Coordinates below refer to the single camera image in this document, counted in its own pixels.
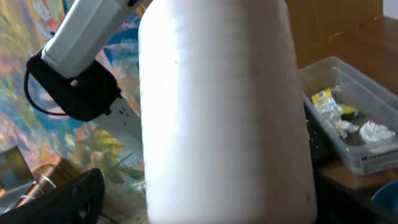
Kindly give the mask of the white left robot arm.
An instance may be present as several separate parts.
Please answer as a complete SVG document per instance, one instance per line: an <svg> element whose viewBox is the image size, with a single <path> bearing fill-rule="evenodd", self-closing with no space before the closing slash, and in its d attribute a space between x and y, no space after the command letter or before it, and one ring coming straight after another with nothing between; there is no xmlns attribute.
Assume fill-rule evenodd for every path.
<svg viewBox="0 0 398 224"><path fill-rule="evenodd" d="M26 63L24 93L33 76L62 109L61 116L94 121L143 158L141 119L113 74L96 60L132 11L135 0L77 0L53 37Z"/></svg>

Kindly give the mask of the small white tissue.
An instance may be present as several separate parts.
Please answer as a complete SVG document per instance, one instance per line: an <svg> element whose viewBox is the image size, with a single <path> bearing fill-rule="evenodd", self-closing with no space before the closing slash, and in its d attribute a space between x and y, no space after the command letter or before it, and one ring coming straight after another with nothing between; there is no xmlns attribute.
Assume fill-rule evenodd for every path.
<svg viewBox="0 0 398 224"><path fill-rule="evenodd" d="M344 120L335 121L333 127L342 139L345 139L348 133L355 133L359 129L359 126Z"/></svg>

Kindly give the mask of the pink plastic cup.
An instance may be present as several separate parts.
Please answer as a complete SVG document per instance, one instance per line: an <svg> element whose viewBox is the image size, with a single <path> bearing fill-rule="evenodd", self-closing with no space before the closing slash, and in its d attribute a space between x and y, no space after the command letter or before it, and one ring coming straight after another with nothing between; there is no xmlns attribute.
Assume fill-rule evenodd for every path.
<svg viewBox="0 0 398 224"><path fill-rule="evenodd" d="M151 223L313 223L317 200L283 0L154 0L139 26Z"/></svg>

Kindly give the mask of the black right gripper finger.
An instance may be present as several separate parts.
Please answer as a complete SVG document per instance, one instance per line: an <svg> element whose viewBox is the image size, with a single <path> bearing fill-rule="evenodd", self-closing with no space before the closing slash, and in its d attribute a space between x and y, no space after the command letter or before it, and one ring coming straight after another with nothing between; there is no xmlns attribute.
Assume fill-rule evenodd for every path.
<svg viewBox="0 0 398 224"><path fill-rule="evenodd" d="M1 215L1 224L95 224L102 214L105 184L93 168L61 187Z"/></svg>

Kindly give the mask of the yellow green snack wrapper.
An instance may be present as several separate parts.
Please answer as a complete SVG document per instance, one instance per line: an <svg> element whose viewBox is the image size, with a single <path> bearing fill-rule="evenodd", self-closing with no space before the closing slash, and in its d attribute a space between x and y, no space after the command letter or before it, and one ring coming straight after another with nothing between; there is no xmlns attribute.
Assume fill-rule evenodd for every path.
<svg viewBox="0 0 398 224"><path fill-rule="evenodd" d="M352 120L359 116L360 111L352 106L339 103L338 94L341 92L339 86L331 87L319 91L310 97L315 109L325 115L339 115L342 120Z"/></svg>

